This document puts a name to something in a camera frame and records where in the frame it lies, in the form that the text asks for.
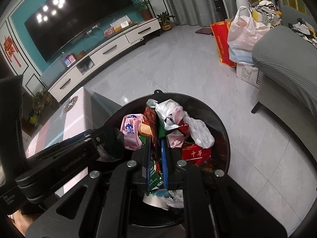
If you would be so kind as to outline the black tower appliance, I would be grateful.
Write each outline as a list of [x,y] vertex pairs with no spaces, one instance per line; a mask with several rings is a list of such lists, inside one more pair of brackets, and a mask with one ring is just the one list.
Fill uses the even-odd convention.
[[213,0],[215,10],[219,15],[220,21],[225,21],[228,18],[225,0]]

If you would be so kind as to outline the white paper cup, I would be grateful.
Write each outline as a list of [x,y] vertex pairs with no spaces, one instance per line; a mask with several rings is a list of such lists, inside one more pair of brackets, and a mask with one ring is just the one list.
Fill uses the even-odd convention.
[[170,206],[166,203],[166,199],[170,197],[169,192],[166,189],[155,190],[151,194],[144,194],[143,202],[149,206],[160,208],[168,211]]

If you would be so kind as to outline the small red blue box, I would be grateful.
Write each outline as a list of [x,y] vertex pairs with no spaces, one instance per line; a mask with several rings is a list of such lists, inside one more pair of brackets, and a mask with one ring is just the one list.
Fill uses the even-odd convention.
[[73,54],[69,54],[64,58],[64,64],[68,68],[70,67],[73,63],[76,62],[76,58]]

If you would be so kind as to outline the potted plant by cabinet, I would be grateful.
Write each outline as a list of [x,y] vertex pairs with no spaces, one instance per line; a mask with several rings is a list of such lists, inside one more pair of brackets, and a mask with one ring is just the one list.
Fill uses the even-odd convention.
[[139,12],[144,19],[144,21],[151,20],[153,18],[150,12],[151,3],[149,0],[134,0],[133,7]]

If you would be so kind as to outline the red Chinese knot decoration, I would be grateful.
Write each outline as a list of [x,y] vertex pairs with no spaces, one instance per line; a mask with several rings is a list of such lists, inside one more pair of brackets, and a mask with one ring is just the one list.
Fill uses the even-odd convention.
[[16,64],[21,68],[21,63],[18,61],[15,53],[19,53],[18,48],[16,44],[14,43],[14,40],[10,36],[4,37],[4,51],[5,54],[10,62],[12,62],[12,58],[15,60]]

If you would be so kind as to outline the pile of clothes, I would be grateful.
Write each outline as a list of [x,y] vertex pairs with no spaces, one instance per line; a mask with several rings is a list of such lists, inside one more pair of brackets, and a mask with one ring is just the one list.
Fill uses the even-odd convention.
[[277,10],[272,1],[262,0],[251,4],[251,15],[256,22],[262,23],[269,28],[282,23],[282,13]]

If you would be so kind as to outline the black television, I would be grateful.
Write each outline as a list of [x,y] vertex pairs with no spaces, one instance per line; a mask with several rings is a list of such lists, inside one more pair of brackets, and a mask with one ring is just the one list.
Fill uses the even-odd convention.
[[24,25],[48,61],[83,31],[132,4],[132,0],[47,0]]

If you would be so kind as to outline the potted plant in corner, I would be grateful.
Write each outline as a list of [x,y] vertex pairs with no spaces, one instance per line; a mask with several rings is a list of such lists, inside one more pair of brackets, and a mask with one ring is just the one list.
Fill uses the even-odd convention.
[[167,32],[172,29],[171,19],[175,18],[174,15],[169,14],[168,11],[164,11],[156,16],[163,32]]

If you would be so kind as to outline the white cardboard box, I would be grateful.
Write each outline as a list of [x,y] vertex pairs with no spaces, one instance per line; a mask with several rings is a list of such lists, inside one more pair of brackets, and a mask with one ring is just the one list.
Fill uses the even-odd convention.
[[259,88],[263,73],[253,64],[240,62],[236,64],[236,76],[248,84]]

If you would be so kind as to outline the black round trash bin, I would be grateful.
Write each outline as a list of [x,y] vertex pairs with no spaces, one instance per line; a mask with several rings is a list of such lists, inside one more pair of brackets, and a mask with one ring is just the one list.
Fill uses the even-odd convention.
[[[215,138],[215,144],[211,148],[212,166],[224,173],[228,172],[230,144],[225,126],[209,106],[191,96],[155,90],[154,94],[138,98],[123,106],[107,119],[105,127],[118,127],[125,115],[140,112],[145,108],[146,100],[150,98],[158,102],[170,98],[183,106],[190,116],[206,123]],[[126,229],[131,225],[137,228],[160,229],[183,224],[188,236],[197,234],[204,226],[212,228],[208,209],[211,199],[208,191],[212,188],[212,174],[190,163],[180,167],[177,165],[180,159],[181,149],[165,147],[166,166],[163,171],[168,174],[167,185],[170,189],[182,189],[184,194],[184,208],[170,211],[146,205],[141,201],[141,190],[146,184],[141,176],[141,165],[129,168],[126,163],[122,163],[116,168],[111,177],[108,196],[119,195],[119,227]]]

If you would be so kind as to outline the green red wafer snack bag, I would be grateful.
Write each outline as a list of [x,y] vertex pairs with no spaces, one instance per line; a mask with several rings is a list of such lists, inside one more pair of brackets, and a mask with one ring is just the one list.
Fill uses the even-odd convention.
[[151,143],[151,157],[150,157],[150,184],[147,186],[145,193],[151,194],[155,190],[164,187],[161,161],[161,140],[165,141],[165,148],[170,147],[167,140],[166,131],[159,117],[155,112],[155,104],[159,103],[154,99],[148,99],[146,102],[146,109],[143,113],[143,121],[139,127],[139,138],[146,147],[147,137],[152,138]]

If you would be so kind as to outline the crumpled white tissue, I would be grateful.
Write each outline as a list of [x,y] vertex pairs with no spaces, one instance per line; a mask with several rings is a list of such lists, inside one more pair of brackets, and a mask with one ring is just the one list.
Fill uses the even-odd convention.
[[173,208],[184,208],[183,190],[171,190],[169,193],[172,199],[169,205]]

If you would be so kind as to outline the checked table cloth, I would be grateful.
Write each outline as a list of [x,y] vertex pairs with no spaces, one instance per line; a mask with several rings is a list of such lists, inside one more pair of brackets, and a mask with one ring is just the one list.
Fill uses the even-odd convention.
[[101,127],[121,106],[85,88],[80,88],[40,128],[26,148],[26,156],[86,130]]

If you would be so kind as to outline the large left potted plant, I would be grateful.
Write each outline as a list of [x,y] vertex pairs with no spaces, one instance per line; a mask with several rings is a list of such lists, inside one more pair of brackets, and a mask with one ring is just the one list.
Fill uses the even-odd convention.
[[45,125],[53,115],[53,99],[47,90],[40,90],[33,96],[32,110],[28,122],[32,125]]

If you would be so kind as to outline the grey sofa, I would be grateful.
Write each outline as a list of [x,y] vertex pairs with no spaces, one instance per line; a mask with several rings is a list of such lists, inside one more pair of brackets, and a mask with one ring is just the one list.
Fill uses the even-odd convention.
[[255,67],[263,78],[258,105],[283,121],[303,143],[316,143],[316,48],[290,29],[303,19],[313,28],[313,17],[284,5],[282,24],[253,47]]

